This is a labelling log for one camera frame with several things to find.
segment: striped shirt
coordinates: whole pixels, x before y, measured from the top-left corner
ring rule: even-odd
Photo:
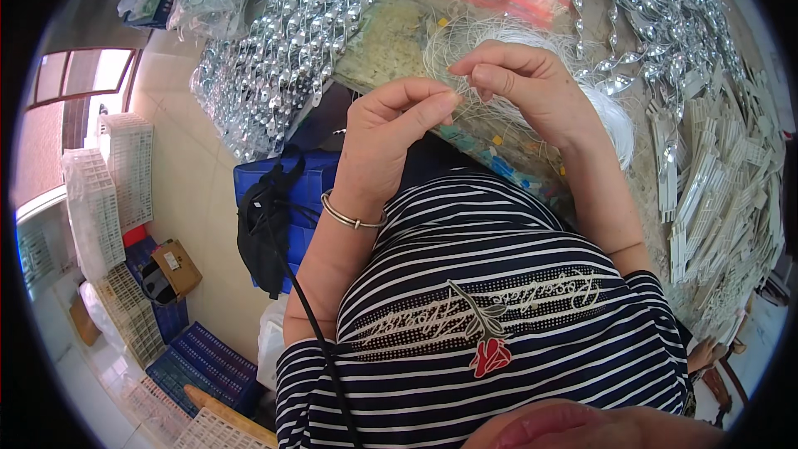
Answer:
[[[541,203],[453,170],[385,207],[331,343],[365,447],[459,447],[546,398],[679,413],[685,350],[657,278],[624,277]],[[281,448],[351,447],[315,339],[278,361]]]

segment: red object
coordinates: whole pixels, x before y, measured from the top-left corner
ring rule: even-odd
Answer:
[[[147,237],[147,230],[145,229],[144,225],[139,225],[138,227],[134,227],[122,235],[122,244],[124,244],[125,248],[127,248],[131,244],[140,242],[145,237]]]
[[[475,369],[474,378],[482,378],[486,374],[510,364],[512,355],[504,347],[501,338],[488,338],[476,344],[476,355],[471,360],[469,368]]]

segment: bundle of white thread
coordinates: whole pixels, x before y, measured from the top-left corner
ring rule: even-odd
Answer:
[[[565,68],[574,75],[589,66],[580,62],[574,55],[576,37],[555,34],[537,28],[524,21],[507,17],[475,20],[467,15],[453,19],[446,27],[438,29],[430,36],[424,50],[424,67],[430,78],[442,80],[464,96],[463,114],[469,118],[498,119],[507,126],[523,131],[535,141],[542,142],[527,121],[507,99],[495,96],[485,103],[476,90],[468,85],[465,77],[455,76],[447,67],[471,52],[484,40],[495,39],[502,42],[542,47],[552,51],[563,62]],[[579,87],[593,104],[604,124],[604,129],[618,155],[621,170],[631,164],[634,154],[634,124],[618,103],[611,97],[592,88],[590,77],[579,78]]]

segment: hand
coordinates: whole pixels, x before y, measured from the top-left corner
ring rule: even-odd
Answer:
[[[606,135],[593,105],[551,51],[485,40],[449,71],[467,75],[486,102],[494,94],[509,99],[540,137],[561,150]]]
[[[693,373],[710,364],[713,359],[713,349],[717,340],[713,336],[707,336],[693,347],[693,351],[687,356],[687,373]]]
[[[462,97],[431,79],[394,80],[349,108],[330,203],[347,217],[376,223],[399,189],[407,149],[439,123],[452,123]]]

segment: blue plastic basket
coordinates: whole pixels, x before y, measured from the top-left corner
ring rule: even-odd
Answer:
[[[152,236],[147,236],[140,242],[131,244],[125,248],[125,265],[130,269],[130,274],[135,278],[135,282],[141,284],[142,275],[141,271],[145,265],[150,262],[150,255],[158,249],[158,243]]]
[[[234,410],[249,415],[264,394],[256,380],[258,367],[195,322],[172,341],[170,348],[215,387],[232,399]]]
[[[147,376],[152,378],[161,390],[191,417],[196,416],[199,409],[186,395],[183,390],[184,385],[193,385],[224,405],[234,408],[234,399],[230,395],[197,371],[172,347],[168,347],[166,352],[156,359],[146,371]]]
[[[288,198],[298,205],[305,206],[322,213],[322,204],[319,199],[322,193],[333,187],[335,172],[337,170],[340,153],[327,151],[310,151],[305,156],[305,172],[300,177],[288,194]],[[287,172],[297,164],[297,158],[282,158],[283,169]],[[253,163],[238,165],[233,169],[233,184],[235,188],[235,204],[240,205],[246,191],[249,190],[266,172],[274,167],[276,158],[261,160]],[[286,259],[288,266],[296,274],[299,264],[305,256],[310,239],[313,237],[314,225],[303,215],[295,210],[289,213],[291,225],[288,228],[288,253]],[[291,279],[283,279],[284,294],[291,292]]]
[[[150,262],[150,255],[158,249],[158,244],[152,236],[147,236],[140,242],[131,244],[125,248],[125,265],[130,269],[130,274],[138,284],[141,284],[141,272],[145,265]],[[164,343],[169,343],[174,340],[175,336],[179,335],[188,325],[188,308],[185,298],[179,302],[169,305],[155,305],[153,304],[153,312],[155,313],[155,322],[158,324],[161,338]]]
[[[160,336],[166,344],[174,340],[188,325],[188,307],[185,298],[165,306],[153,304],[153,312]]]

